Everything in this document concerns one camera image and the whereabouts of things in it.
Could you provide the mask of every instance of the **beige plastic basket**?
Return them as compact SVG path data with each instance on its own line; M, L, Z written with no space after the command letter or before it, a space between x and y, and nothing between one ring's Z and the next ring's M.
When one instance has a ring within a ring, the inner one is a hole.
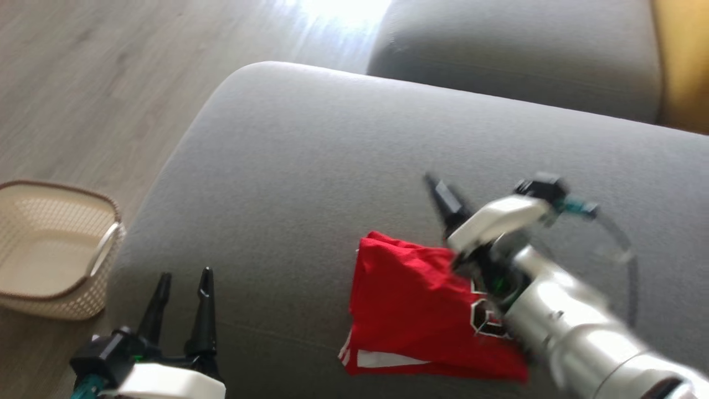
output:
M0 305L82 320L106 303L108 272L125 236L116 204L64 185L0 185Z

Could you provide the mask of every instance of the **folded red cloth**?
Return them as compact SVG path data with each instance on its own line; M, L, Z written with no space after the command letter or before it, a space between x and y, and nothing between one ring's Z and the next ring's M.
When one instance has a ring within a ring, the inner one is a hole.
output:
M350 374L432 373L526 381L523 355L453 253L373 231L359 242L352 330L340 351Z

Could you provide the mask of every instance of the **gray sofa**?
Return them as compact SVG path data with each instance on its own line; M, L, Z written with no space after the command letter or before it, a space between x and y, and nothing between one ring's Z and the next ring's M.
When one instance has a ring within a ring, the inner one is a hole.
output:
M393 0L368 75L657 120L650 0Z
M162 333L178 354L201 269L216 274L218 362L232 398L557 397L539 366L525 386L441 376L357 376L347 337L355 249L378 230L441 244L421 176L477 204L535 171L601 203L642 265L638 334L709 368L709 141L568 109L303 65L231 75L152 187L108 287L112 325L137 326L173 272ZM542 239L572 273L625 306L625 272L593 256L600 229L563 219Z

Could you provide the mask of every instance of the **yellow fabric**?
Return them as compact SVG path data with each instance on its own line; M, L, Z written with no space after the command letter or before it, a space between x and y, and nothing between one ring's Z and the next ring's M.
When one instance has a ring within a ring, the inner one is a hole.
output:
M709 133L709 0L655 0L664 68L660 123Z

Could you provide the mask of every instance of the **brown basket rim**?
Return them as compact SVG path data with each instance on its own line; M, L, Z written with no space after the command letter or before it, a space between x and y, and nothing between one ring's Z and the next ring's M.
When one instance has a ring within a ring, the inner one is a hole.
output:
M121 213L118 211L118 204L116 203L116 201L113 201L112 198L107 197L106 195L100 194L98 192L86 190L84 188L75 187L72 185L64 185L64 184L53 183L53 182L44 182L41 180L27 180L27 179L11 180L9 182L0 183L0 190L5 189L7 187L16 186L16 185L35 185L35 186L40 186L40 187L56 188L56 189L60 189L60 190L78 192L79 194L84 194L84 195L98 198L100 200L108 202L113 207L113 221L115 223L119 223L121 225L123 224L122 219L121 219ZM65 297L65 296L68 296L69 294L72 294L74 291L78 290L81 286L83 286L88 280L89 280L89 278L86 277L85 275L83 275L79 280L77 280L73 285L68 287L66 290L63 290L59 293L52 294L52 295L40 297L40 296L32 296L32 295L6 293L4 291L0 291L0 298L5 297L5 298L11 298L11 299L28 300L28 301L33 301L33 302L46 302L46 301L56 300L58 298Z

